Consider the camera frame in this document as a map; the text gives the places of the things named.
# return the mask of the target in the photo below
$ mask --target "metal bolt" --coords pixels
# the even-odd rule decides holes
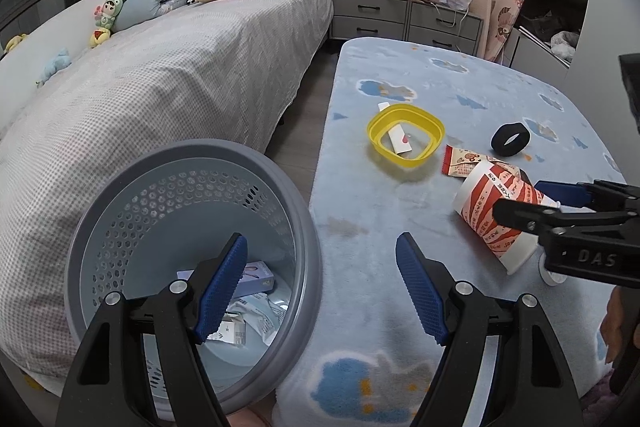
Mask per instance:
[[[460,295],[469,295],[471,292],[473,292],[473,290],[474,287],[471,286],[468,282],[461,281],[456,284],[456,292],[458,292]]]
[[[535,308],[538,305],[538,299],[527,293],[522,296],[522,303],[527,308]]]
[[[171,293],[182,293],[187,289],[187,282],[186,281],[173,281],[170,285],[169,285],[169,290],[171,291]]]
[[[109,306],[113,306],[114,304],[117,304],[118,302],[120,302],[120,294],[118,292],[111,292],[109,295],[107,295],[104,298],[104,301]]]

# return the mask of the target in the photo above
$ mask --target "laundry basket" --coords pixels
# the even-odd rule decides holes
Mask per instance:
[[[261,399],[306,346],[321,291],[318,237],[293,183],[268,158],[225,140],[188,140],[153,151],[117,174],[84,214],[65,280],[68,323],[77,343],[110,291],[126,298],[159,292],[176,272],[218,255],[233,232],[249,261],[265,261],[274,292],[289,300],[270,347],[254,330],[241,347],[198,346],[225,413]],[[156,409],[172,419],[156,340],[144,338]]]

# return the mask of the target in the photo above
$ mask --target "paper cup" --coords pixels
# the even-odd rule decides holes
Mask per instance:
[[[538,238],[498,225],[493,207],[500,198],[545,206],[559,205],[509,171],[485,160],[466,178],[453,201],[453,208],[482,237],[511,275],[533,255]]]

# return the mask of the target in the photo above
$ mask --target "yellow bowl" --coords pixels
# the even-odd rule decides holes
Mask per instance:
[[[411,124],[430,138],[428,146],[415,158],[403,158],[382,145],[382,137],[399,123]],[[444,125],[438,118],[415,105],[395,103],[372,118],[367,125],[367,134],[376,151],[393,163],[412,169],[424,163],[439,147],[444,138]]]

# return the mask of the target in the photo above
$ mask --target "black bracelet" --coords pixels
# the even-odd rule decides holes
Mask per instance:
[[[491,148],[500,156],[513,156],[522,151],[530,139],[531,135],[523,123],[507,123],[495,132]]]

